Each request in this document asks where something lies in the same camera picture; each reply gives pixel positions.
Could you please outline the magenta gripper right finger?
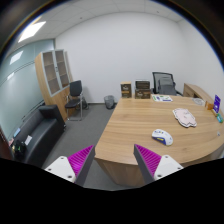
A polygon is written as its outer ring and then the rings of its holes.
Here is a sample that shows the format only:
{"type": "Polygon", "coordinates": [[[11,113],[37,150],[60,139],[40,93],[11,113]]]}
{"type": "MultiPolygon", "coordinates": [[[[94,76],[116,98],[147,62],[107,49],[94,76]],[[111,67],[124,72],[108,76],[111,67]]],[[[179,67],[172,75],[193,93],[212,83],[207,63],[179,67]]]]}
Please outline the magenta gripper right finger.
{"type": "Polygon", "coordinates": [[[140,145],[134,145],[133,152],[145,184],[152,183],[182,169],[169,155],[159,154],[140,145]]]}

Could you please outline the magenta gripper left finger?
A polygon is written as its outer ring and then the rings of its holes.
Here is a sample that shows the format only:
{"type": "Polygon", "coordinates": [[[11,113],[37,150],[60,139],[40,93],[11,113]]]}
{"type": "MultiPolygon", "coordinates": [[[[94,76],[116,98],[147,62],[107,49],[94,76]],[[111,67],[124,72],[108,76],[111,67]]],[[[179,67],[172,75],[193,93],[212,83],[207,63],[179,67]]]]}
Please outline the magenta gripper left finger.
{"type": "Polygon", "coordinates": [[[83,186],[95,156],[95,146],[90,145],[69,157],[60,156],[51,163],[46,171],[83,186]]]}

